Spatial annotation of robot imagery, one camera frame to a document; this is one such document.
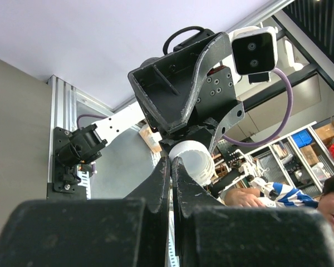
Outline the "white bottle cap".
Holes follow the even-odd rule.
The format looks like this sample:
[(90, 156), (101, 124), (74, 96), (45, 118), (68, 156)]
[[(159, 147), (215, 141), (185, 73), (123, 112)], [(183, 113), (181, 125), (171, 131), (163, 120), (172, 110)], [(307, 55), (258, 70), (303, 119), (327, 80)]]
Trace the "white bottle cap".
[(186, 140), (175, 145), (169, 152), (170, 161), (183, 160), (185, 169), (200, 186), (207, 186), (214, 176), (215, 163), (208, 149), (200, 142)]

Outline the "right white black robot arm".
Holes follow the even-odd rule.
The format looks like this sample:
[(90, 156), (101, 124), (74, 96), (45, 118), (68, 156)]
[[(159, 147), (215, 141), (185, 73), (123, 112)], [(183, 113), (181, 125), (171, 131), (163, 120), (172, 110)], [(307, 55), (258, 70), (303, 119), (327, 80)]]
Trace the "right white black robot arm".
[(134, 103), (73, 132), (56, 128), (54, 189), (74, 193), (78, 165), (97, 160), (102, 149), (142, 120), (160, 134), (160, 146), (171, 160), (181, 158), (199, 185), (209, 185), (215, 172), (211, 153), (244, 118), (231, 65), (222, 64), (232, 53), (231, 35), (203, 29), (173, 52), (147, 59), (128, 74)]

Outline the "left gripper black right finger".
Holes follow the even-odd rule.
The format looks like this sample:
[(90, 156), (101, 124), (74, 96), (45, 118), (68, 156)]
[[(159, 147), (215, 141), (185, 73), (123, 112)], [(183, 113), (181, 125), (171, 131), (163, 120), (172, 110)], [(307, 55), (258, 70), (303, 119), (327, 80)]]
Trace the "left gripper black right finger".
[(334, 266), (334, 235), (307, 207), (228, 207), (171, 164), (180, 266)]

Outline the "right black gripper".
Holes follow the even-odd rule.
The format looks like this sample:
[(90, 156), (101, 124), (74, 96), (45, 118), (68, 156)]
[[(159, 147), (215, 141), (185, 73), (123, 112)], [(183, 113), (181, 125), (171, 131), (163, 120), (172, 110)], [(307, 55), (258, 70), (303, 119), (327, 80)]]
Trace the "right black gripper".
[(217, 33), (128, 73), (149, 124), (167, 133), (164, 152), (193, 140), (212, 152), (222, 136), (244, 117), (237, 99), (226, 33)]

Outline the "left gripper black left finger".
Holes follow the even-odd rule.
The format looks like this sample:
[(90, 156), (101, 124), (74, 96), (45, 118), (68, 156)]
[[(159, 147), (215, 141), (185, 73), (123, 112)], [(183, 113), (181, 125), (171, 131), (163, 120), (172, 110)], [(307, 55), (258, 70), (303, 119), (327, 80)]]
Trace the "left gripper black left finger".
[(32, 200), (0, 234), (0, 266), (164, 266), (170, 160), (122, 199)]

